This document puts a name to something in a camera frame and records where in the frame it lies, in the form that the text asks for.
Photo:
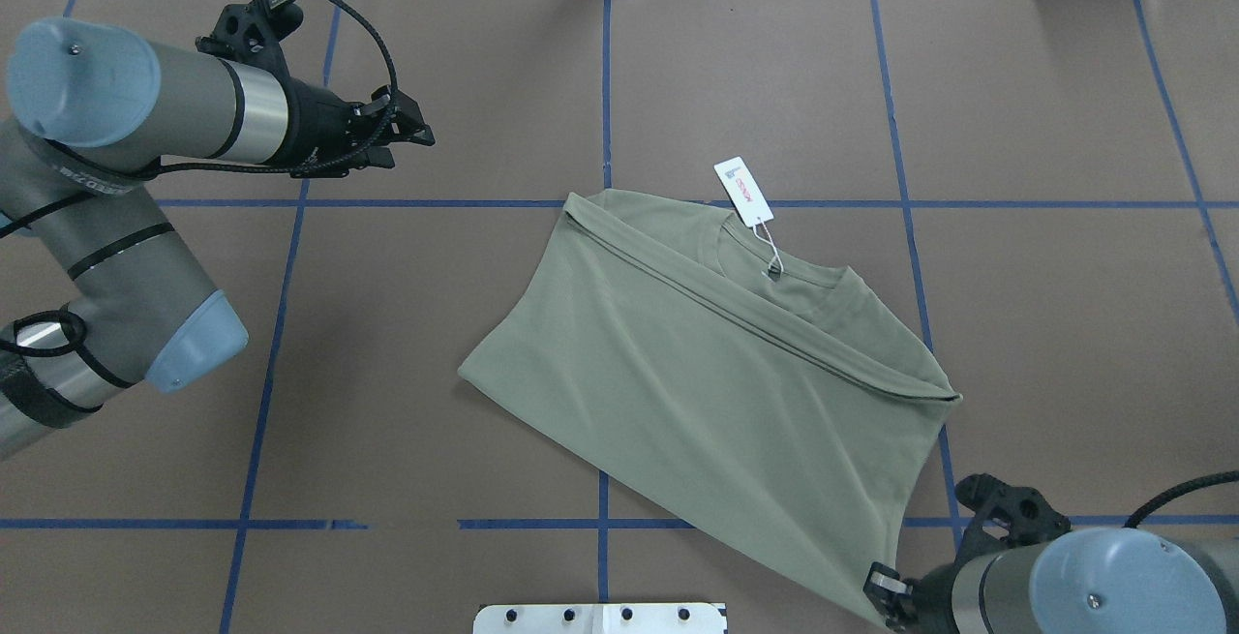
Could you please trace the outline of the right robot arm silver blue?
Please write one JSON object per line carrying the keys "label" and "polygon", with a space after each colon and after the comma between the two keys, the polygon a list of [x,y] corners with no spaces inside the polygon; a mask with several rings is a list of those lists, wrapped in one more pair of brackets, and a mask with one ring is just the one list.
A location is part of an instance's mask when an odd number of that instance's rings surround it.
{"label": "right robot arm silver blue", "polygon": [[1237,541],[1144,528],[1170,502],[1234,480],[1183,480],[1121,528],[1078,529],[1035,488],[966,476],[955,497],[973,520],[952,563],[906,578],[875,562],[864,597],[893,633],[1234,633]]}

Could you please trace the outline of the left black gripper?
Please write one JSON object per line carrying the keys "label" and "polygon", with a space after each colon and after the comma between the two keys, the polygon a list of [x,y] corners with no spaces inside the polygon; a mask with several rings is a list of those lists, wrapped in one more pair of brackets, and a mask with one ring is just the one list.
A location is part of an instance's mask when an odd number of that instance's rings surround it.
{"label": "left black gripper", "polygon": [[[234,85],[233,123],[213,161],[253,163],[292,178],[344,178],[354,168],[394,168],[384,145],[437,144],[404,90],[377,88],[362,124],[358,105],[292,76],[282,41],[302,21],[295,0],[252,0],[225,5],[211,33],[196,38],[197,51],[221,59]],[[368,136],[375,145],[361,149]]]}

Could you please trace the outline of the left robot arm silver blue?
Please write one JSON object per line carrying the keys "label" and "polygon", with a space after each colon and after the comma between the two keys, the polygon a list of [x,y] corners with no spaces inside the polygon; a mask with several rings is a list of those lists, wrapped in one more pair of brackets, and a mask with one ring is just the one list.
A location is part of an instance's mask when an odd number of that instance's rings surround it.
{"label": "left robot arm silver blue", "polygon": [[2,458],[149,383],[176,393],[238,355],[248,331],[146,185],[183,171],[344,178],[392,168],[392,145],[435,142],[387,83],[346,102],[291,74],[299,0],[225,5],[195,48],[64,16],[19,31],[6,64],[2,234],[43,241],[76,300],[2,324]]}

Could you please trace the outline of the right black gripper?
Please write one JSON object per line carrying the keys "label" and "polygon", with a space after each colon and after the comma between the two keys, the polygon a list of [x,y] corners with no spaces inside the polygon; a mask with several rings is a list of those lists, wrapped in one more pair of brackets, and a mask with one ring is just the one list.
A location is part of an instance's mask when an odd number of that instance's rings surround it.
{"label": "right black gripper", "polygon": [[955,558],[923,577],[906,580],[872,562],[864,597],[878,615],[895,617],[898,633],[1036,633],[1028,584],[1031,567],[1072,523],[1040,490],[1014,487],[990,474],[966,476],[957,500],[973,510]]}

